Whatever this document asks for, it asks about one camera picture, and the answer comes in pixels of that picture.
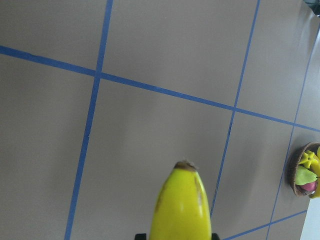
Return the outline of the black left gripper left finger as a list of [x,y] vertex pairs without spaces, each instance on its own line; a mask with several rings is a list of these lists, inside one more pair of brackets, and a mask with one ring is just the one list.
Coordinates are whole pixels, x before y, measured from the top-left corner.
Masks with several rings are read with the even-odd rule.
[[137,233],[134,236],[134,240],[147,240],[147,234],[146,233]]

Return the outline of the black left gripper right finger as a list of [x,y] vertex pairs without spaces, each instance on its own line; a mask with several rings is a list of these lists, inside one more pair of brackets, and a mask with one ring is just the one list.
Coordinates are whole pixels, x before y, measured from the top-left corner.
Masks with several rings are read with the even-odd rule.
[[220,237],[217,233],[212,233],[211,234],[211,240],[220,240]]

